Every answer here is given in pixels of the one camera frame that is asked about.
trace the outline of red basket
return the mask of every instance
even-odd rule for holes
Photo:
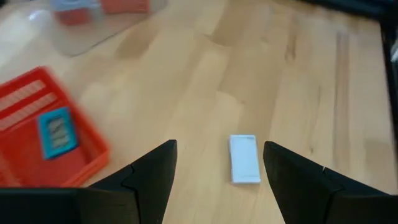
[[[36,117],[63,106],[79,146],[44,160]],[[108,161],[107,144],[44,67],[0,86],[0,186],[77,187]]]

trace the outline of white eraser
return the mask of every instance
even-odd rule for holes
[[[254,135],[231,135],[231,175],[234,184],[258,184],[260,179],[257,144]]]

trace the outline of wooden tabletop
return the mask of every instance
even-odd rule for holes
[[[86,185],[178,141],[164,223],[283,223],[264,141],[398,193],[377,22],[288,0],[170,0],[77,57],[0,12],[0,81],[49,66],[111,146]],[[260,185],[233,185],[228,136],[255,134]]]

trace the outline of clear plastic box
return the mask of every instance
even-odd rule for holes
[[[43,38],[78,55],[163,9],[167,0],[36,0],[23,3]]]

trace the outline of red object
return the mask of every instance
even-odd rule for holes
[[[107,14],[124,12],[149,12],[150,0],[100,0]]]
[[[69,11],[55,12],[55,16],[61,24],[74,26],[85,24],[90,21],[90,12],[88,9],[74,9]]]
[[[36,117],[68,106],[79,146],[44,160]],[[77,187],[109,161],[107,144],[44,67],[0,86],[0,186]]]

